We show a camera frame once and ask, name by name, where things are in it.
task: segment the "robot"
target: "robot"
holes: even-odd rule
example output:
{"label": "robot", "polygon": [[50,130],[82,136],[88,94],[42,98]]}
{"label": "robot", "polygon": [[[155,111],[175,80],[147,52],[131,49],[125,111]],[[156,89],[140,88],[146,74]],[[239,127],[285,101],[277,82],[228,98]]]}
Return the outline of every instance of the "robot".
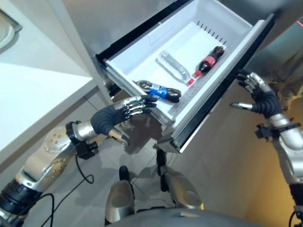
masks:
{"label": "robot", "polygon": [[[303,132],[282,114],[281,104],[270,86],[256,73],[240,70],[239,85],[251,93],[255,103],[232,103],[231,106],[263,114],[267,126],[259,124],[256,136],[272,138],[280,167],[295,201],[294,214],[303,227]],[[148,114],[157,98],[137,96],[122,100],[96,112],[89,121],[70,122],[48,133],[42,146],[32,154],[15,178],[0,194],[0,226],[20,227],[35,202],[60,176],[69,160],[76,155],[83,159],[94,156],[98,145],[88,143],[98,134],[113,137],[128,145],[129,139],[114,126],[134,115]],[[169,192],[175,208],[153,208],[134,211],[134,191],[127,167],[119,169],[120,181],[109,192],[106,224],[121,226],[256,226],[244,220],[203,210],[202,200],[182,173],[166,166],[165,153],[157,151],[161,190]]]}

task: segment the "red bottle cap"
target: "red bottle cap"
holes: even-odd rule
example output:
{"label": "red bottle cap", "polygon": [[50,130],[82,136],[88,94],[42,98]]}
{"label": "red bottle cap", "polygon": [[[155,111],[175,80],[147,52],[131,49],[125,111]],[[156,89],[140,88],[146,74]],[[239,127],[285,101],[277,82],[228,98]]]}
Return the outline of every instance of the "red bottle cap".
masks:
{"label": "red bottle cap", "polygon": [[202,75],[202,72],[200,71],[200,70],[197,70],[196,72],[195,72],[195,76],[196,77],[199,77],[199,76],[201,76]]}
{"label": "red bottle cap", "polygon": [[188,82],[187,82],[187,85],[191,85],[195,80],[194,79],[190,79]]}

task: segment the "robot leg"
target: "robot leg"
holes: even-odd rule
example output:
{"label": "robot leg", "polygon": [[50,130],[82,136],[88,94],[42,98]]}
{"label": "robot leg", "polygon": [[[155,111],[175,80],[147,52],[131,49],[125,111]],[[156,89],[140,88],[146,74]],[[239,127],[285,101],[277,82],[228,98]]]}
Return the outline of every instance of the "robot leg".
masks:
{"label": "robot leg", "polygon": [[168,191],[177,208],[201,209],[202,199],[192,183],[180,172],[165,165],[163,150],[157,151],[158,174],[161,177],[161,190]]}
{"label": "robot leg", "polygon": [[134,191],[125,166],[119,169],[120,181],[110,189],[105,209],[105,225],[134,214]]}

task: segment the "red label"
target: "red label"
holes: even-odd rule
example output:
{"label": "red label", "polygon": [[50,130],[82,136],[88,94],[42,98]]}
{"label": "red label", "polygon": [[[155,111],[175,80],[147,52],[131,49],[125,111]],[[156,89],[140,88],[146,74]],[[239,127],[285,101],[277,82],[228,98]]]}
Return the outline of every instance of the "red label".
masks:
{"label": "red label", "polygon": [[213,56],[208,55],[206,58],[203,59],[204,61],[208,62],[210,67],[213,67],[216,63],[216,59]]}

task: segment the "plastic bottle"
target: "plastic bottle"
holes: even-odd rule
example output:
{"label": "plastic bottle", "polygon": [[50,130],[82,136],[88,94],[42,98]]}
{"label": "plastic bottle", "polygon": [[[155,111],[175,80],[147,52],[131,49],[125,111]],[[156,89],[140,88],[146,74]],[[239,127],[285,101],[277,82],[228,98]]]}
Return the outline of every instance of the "plastic bottle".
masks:
{"label": "plastic bottle", "polygon": [[224,54],[222,46],[216,46],[210,55],[206,56],[199,64],[199,69],[195,72],[195,76],[199,77],[203,72],[208,72],[218,61],[218,59]]}
{"label": "plastic bottle", "polygon": [[162,51],[157,57],[156,62],[177,81],[186,85],[191,85],[194,82],[189,72],[168,52]]}
{"label": "plastic bottle", "polygon": [[135,83],[147,94],[156,95],[173,103],[178,103],[181,97],[181,91],[174,88],[162,87],[147,80],[139,80]]}

